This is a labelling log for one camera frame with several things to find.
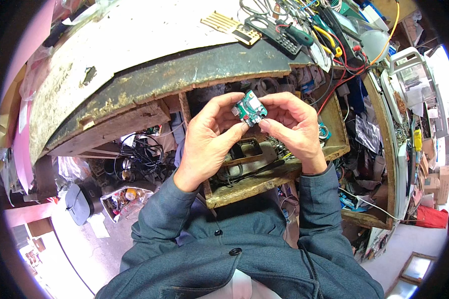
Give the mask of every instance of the jacket button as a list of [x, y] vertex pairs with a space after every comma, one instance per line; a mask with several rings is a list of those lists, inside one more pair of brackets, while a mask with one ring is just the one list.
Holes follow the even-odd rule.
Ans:
[[230, 251], [229, 251], [229, 255], [231, 255], [231, 256], [233, 256], [233, 255], [238, 255], [238, 254], [240, 254], [241, 253], [241, 248], [234, 248], [234, 249], [231, 249]]

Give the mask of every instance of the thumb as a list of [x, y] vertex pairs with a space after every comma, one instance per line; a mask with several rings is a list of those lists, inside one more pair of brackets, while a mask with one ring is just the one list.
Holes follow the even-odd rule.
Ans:
[[248, 129], [249, 126], [246, 123], [237, 123], [226, 132], [216, 137], [215, 140], [222, 144], [222, 146], [231, 148], [241, 139], [243, 134], [246, 133]]
[[296, 131], [283, 126], [282, 123], [276, 122], [274, 119], [265, 118], [258, 125], [264, 132], [284, 143], [295, 139], [293, 137], [296, 135]]

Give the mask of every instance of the white shirt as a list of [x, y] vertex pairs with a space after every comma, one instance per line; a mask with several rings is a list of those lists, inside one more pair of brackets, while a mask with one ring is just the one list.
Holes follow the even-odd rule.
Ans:
[[264, 284], [236, 269], [233, 278], [221, 289], [199, 299], [282, 299]]

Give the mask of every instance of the circuit board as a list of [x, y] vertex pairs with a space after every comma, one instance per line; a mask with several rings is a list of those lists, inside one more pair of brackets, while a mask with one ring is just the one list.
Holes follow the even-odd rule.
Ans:
[[233, 106], [231, 112], [250, 127], [268, 115], [268, 111], [252, 90], [248, 91], [245, 97]]

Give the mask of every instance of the person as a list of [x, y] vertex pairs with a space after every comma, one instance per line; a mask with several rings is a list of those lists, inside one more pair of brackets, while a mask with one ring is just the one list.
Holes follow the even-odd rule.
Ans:
[[[336, 171], [321, 150], [316, 111], [291, 93], [260, 98], [268, 116], [259, 126], [302, 163], [298, 249], [283, 239], [280, 208], [263, 196], [215, 213], [192, 209], [200, 183], [248, 130], [230, 112], [243, 96], [215, 97], [190, 121], [180, 166], [140, 211], [120, 274], [96, 298], [384, 297], [341, 234]], [[184, 231], [191, 237], [180, 243]]]

